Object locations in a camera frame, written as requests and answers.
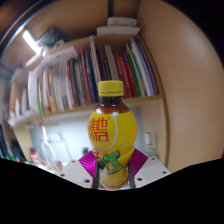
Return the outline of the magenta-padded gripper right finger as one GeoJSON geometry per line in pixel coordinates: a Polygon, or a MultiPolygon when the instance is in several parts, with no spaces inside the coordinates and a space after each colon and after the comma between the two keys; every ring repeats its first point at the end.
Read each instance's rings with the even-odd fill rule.
{"type": "Polygon", "coordinates": [[[134,150],[128,163],[131,189],[144,187],[167,175],[170,175],[170,172],[157,157],[147,157],[139,150],[134,150]]]}

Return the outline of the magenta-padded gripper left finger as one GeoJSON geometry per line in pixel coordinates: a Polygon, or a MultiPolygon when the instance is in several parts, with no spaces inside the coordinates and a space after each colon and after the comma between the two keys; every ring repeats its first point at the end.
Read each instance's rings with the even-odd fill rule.
{"type": "Polygon", "coordinates": [[[58,176],[83,188],[97,189],[99,187],[97,156],[90,151],[79,160],[70,160],[58,176]]]}

